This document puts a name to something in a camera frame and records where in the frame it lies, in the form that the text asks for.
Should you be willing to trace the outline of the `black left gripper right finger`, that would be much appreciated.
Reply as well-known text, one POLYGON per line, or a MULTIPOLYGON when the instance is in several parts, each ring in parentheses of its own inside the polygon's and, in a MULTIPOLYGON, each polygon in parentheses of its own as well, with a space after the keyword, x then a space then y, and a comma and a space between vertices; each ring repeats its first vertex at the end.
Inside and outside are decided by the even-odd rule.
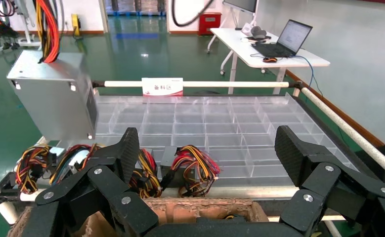
POLYGON ((310 236, 327 209, 362 226, 364 237, 385 237, 385 183, 342 164, 326 147, 277 128, 274 149, 298 190, 280 223, 310 236))

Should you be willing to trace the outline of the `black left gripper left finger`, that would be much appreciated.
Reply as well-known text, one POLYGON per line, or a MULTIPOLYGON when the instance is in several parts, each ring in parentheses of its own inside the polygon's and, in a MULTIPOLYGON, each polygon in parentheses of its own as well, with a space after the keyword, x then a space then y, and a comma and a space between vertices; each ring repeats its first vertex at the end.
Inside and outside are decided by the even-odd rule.
POLYGON ((159 218, 128 186, 138 154, 138 132, 129 127, 118 143, 97 150, 82 171, 36 197, 22 235, 69 237, 90 215, 101 212, 118 236, 145 236, 159 218))

